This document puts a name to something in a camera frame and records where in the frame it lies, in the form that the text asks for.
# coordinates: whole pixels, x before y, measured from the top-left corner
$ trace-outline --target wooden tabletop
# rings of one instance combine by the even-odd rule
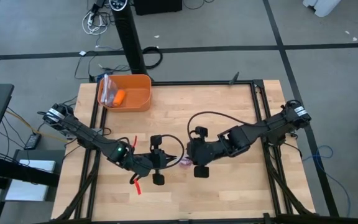
[[[264,83],[270,111],[279,113],[280,105],[285,103],[280,82],[265,80]],[[75,116],[85,124],[90,123],[95,88],[96,84],[82,84],[78,93]],[[101,107],[98,111],[97,126]],[[186,144],[187,122],[190,116],[200,111],[218,111],[249,123],[256,122],[249,85],[154,86],[152,107],[148,111],[107,113],[106,127],[112,129],[107,138],[127,136],[133,141],[137,136],[135,153],[148,152],[149,139],[154,134],[172,134]],[[234,125],[237,123],[230,119],[205,114],[196,117],[190,127],[208,128],[207,140],[214,141],[217,134]],[[291,137],[287,138],[287,143],[296,146]],[[66,153],[75,147],[76,143],[71,144]],[[181,153],[180,146],[172,139],[164,138],[161,148],[169,154]],[[85,150],[79,148],[65,159],[52,218],[59,216],[76,194],[84,154]],[[283,145],[282,162],[289,188],[307,209],[314,211],[298,151]],[[175,166],[163,170],[165,185],[154,185],[150,175],[139,180],[142,195],[138,195],[135,187],[129,184],[133,173],[116,167],[102,156],[92,220],[255,218],[262,217],[265,212],[274,216],[260,141],[240,156],[210,163],[209,169],[208,179],[194,178],[193,167]],[[277,189],[282,211],[285,211],[282,192],[279,187]],[[86,214],[88,192],[82,214]]]

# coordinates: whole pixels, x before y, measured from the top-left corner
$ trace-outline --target white cable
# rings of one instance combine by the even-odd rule
[[[84,30],[84,32],[85,32],[86,34],[88,34],[88,35],[101,35],[101,34],[103,34],[103,33],[105,33],[105,32],[107,31],[108,26],[107,26],[107,24],[104,24],[101,15],[99,15],[99,25],[98,25],[98,26],[95,26],[95,28],[92,28],[92,26],[89,26],[88,22],[86,22],[86,23],[87,23],[88,30],[89,30],[89,31],[87,31],[87,30],[85,29],[84,22],[85,22],[85,19],[86,19],[88,16],[89,16],[89,17],[92,16],[92,15],[91,15],[91,12],[88,12],[88,13],[84,16],[84,18],[82,19],[82,29]]]

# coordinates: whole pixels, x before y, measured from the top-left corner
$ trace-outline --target floor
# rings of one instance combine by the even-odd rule
[[[191,7],[199,4],[186,1]],[[37,111],[73,98],[79,84],[86,82],[74,79],[78,57],[52,54],[95,50],[97,37],[86,35],[80,26],[86,12],[86,0],[0,0],[0,83],[15,85],[10,107],[33,126],[41,123]],[[330,15],[318,18],[301,0],[215,0],[197,10],[135,16],[135,23],[143,47],[171,49],[150,71],[155,80],[229,80],[240,72],[243,80],[280,80],[286,99],[301,97],[312,115],[317,145],[334,149],[331,159],[323,159],[326,171],[345,186],[350,217],[358,218],[358,1],[342,0]],[[99,44],[121,46],[115,27],[101,36]],[[155,60],[156,55],[145,58],[147,64]],[[90,72],[101,73],[98,64],[123,63],[124,56],[99,56]],[[87,67],[82,63],[77,76],[86,77]],[[26,140],[30,131],[18,120],[7,119]],[[49,127],[42,131],[57,134]],[[18,141],[13,131],[9,135]],[[9,155],[19,148],[11,145]],[[298,145],[305,157],[310,155],[303,131]],[[39,148],[63,150],[63,144],[44,138]],[[0,152],[6,153],[1,135]],[[304,167],[316,211],[328,215],[313,162],[304,162]],[[343,189],[335,181],[329,183],[339,214],[346,216]],[[52,206],[9,202],[0,223],[44,222]]]

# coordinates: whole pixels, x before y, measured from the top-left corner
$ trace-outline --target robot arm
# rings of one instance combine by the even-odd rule
[[[86,149],[99,150],[107,157],[108,161],[122,169],[133,171],[135,175],[130,181],[131,184],[133,184],[134,177],[139,176],[137,179],[146,177],[152,169],[155,169],[156,174],[153,175],[154,183],[163,185],[164,179],[159,170],[167,168],[167,164],[177,158],[176,156],[166,154],[158,148],[162,143],[164,135],[152,136],[150,138],[152,146],[150,147],[150,153],[134,154],[134,148],[129,144],[128,138],[118,140],[105,138],[78,121],[73,115],[73,109],[67,105],[54,104],[47,113],[39,112],[39,114],[43,115],[42,119],[46,124],[62,134],[76,136],[80,146]]]
[[[195,177],[209,177],[208,163],[222,157],[236,157],[250,148],[259,138],[266,138],[272,146],[279,146],[285,142],[285,134],[310,123],[310,116],[299,101],[289,101],[282,106],[282,111],[271,118],[255,124],[243,123],[218,134],[215,142],[206,142],[208,130],[203,127],[189,133],[190,142],[187,144],[188,158],[193,161]],[[192,138],[191,133],[199,135]]]

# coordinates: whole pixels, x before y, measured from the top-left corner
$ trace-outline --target orange container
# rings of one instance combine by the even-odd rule
[[[117,107],[102,104],[104,80],[101,79],[98,92],[100,105],[112,112],[142,112],[150,108],[152,81],[148,75],[110,75],[109,78],[117,84],[118,89],[125,91],[125,98]]]

